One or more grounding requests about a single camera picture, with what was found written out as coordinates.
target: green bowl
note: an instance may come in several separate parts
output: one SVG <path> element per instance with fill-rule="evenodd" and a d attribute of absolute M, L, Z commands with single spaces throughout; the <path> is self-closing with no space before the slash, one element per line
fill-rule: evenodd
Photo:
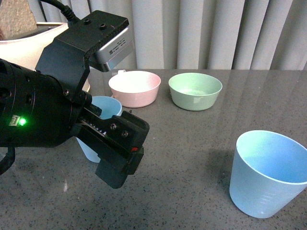
<path fill-rule="evenodd" d="M 173 76 L 168 85 L 173 102 L 180 108 L 201 111 L 215 103 L 222 90 L 222 83 L 202 73 L 181 73 Z"/>

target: plastic cup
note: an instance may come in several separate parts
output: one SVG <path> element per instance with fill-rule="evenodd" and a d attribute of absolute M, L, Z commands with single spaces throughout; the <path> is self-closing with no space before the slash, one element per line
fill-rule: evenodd
<path fill-rule="evenodd" d="M 160 77 L 154 73 L 120 70 L 110 79 L 109 86 L 123 106 L 140 108 L 155 101 L 160 83 Z"/>
<path fill-rule="evenodd" d="M 213 106 L 223 87 L 218 79 L 202 73 L 175 75 L 168 81 L 168 85 L 173 102 L 180 108 L 191 111 L 201 111 Z"/>
<path fill-rule="evenodd" d="M 100 117 L 102 119 L 109 119 L 113 115 L 120 116 L 122 113 L 122 106 L 121 103 L 112 97 L 107 96 L 94 96 L 92 100 L 92 104 L 98 106 L 102 109 L 102 113 Z M 99 163 L 100 158 L 98 157 L 97 153 L 88 147 L 83 141 L 78 139 L 78 142 L 86 156 L 86 158 L 92 162 Z"/>
<path fill-rule="evenodd" d="M 276 214 L 307 187 L 307 149 L 270 131 L 242 134 L 236 143 L 230 196 L 256 218 Z"/>

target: red light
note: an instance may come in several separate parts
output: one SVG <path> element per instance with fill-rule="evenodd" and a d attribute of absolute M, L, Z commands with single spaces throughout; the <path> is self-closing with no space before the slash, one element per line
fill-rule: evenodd
<path fill-rule="evenodd" d="M 138 147 L 132 147 L 131 151 L 130 152 L 136 152 L 137 150 L 139 150 Z"/>

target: sponge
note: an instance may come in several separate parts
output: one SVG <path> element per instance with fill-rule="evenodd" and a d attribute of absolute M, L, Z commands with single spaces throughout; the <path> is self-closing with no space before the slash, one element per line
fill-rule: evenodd
<path fill-rule="evenodd" d="M 0 40 L 37 29 L 27 0 L 0 0 Z"/>

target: pink bowl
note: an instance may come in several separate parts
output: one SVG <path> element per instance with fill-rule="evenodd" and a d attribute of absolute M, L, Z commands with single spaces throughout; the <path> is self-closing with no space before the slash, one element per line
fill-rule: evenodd
<path fill-rule="evenodd" d="M 113 97 L 124 107 L 140 108 L 155 101 L 160 83 L 160 77 L 154 73 L 128 71 L 118 72 L 110 79 L 109 86 Z"/>

